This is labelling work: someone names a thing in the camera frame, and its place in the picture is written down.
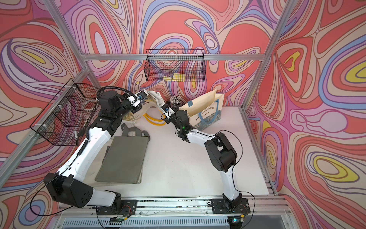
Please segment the white yellow-handled bag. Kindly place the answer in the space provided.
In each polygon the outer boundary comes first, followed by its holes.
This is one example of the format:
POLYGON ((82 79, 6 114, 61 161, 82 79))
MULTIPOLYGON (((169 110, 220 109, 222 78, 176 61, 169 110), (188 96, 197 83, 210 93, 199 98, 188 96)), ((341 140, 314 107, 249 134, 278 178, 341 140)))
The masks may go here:
POLYGON ((148 91, 148 90, 142 90, 138 94, 142 93, 142 95, 146 95, 147 97, 141 102, 142 109, 139 110, 136 113, 129 112, 127 115, 123 117, 123 121, 125 122, 137 122, 139 119, 145 117, 146 120, 156 126, 163 126, 163 119, 161 117, 154 118, 148 114, 148 111, 151 108, 156 108, 160 111, 161 114, 164 114, 164 111, 162 109, 162 106, 165 104, 164 99, 162 98, 161 94, 156 91, 148 91))

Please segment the cream blue-handled tote bag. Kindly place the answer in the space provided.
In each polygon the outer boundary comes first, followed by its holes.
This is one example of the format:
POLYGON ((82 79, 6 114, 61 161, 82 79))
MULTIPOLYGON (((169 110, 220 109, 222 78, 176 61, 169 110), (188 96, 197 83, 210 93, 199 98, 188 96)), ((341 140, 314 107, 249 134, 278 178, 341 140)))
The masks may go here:
POLYGON ((221 119, 224 98, 225 94, 215 89, 188 101, 179 110, 187 111, 190 125, 203 131, 221 119))

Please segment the olive green canvas bag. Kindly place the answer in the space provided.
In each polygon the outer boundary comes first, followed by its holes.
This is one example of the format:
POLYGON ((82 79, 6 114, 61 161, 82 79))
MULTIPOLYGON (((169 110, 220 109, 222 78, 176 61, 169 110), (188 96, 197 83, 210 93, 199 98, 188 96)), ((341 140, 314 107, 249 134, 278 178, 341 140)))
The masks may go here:
POLYGON ((121 124, 122 135, 107 148, 96 182, 140 184, 150 135, 137 127, 121 124))

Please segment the cream canvas tote bag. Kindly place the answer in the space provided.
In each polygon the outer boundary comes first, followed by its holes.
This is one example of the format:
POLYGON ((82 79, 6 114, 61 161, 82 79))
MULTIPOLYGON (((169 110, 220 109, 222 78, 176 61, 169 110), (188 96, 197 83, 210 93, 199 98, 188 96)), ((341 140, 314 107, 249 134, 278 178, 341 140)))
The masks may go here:
POLYGON ((106 154, 109 151, 110 146, 104 146, 99 153, 97 154, 97 156, 95 157, 94 161, 91 163, 85 179, 84 179, 84 183, 88 184, 92 187, 100 187, 102 186, 103 182, 98 182, 96 181, 96 176, 99 173, 99 170, 104 162, 104 159, 106 157, 106 154))

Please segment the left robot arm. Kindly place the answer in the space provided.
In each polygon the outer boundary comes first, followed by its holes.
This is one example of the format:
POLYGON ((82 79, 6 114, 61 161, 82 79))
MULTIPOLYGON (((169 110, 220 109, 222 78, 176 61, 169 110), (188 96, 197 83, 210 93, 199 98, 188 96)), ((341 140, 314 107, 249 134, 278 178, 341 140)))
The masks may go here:
POLYGON ((102 87, 96 94, 101 110, 95 121, 85 130, 85 139, 71 158, 56 172, 44 178, 44 187, 51 199, 70 208, 93 207, 100 215, 123 212, 121 194, 96 190, 84 183, 87 171, 102 147, 121 125, 123 117, 142 109, 148 92, 137 94, 116 86, 102 87))

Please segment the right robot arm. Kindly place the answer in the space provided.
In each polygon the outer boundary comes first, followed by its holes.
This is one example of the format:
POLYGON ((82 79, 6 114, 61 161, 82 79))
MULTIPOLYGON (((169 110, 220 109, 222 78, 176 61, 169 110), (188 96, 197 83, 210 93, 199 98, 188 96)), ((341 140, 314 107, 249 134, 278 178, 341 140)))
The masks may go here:
POLYGON ((236 187, 234 168, 241 158, 237 157, 237 152, 224 134, 225 130, 216 134, 204 133, 190 124, 187 111, 173 110, 168 105, 163 105, 162 110, 162 120, 175 126, 177 137, 204 147, 213 167, 220 172, 224 188, 223 197, 213 198, 207 203, 213 214, 240 214, 243 218, 251 213, 248 199, 244 198, 243 192, 236 187))

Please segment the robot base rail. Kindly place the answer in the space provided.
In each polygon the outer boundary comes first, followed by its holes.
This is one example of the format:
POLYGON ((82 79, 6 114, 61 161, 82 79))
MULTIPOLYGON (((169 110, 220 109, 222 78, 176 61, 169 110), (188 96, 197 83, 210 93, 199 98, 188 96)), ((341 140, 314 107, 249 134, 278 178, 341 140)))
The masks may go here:
POLYGON ((70 209, 57 215, 50 229, 297 229, 288 203, 275 196, 247 197, 237 213, 215 214, 213 197, 136 198, 125 221, 99 216, 95 209, 70 209))

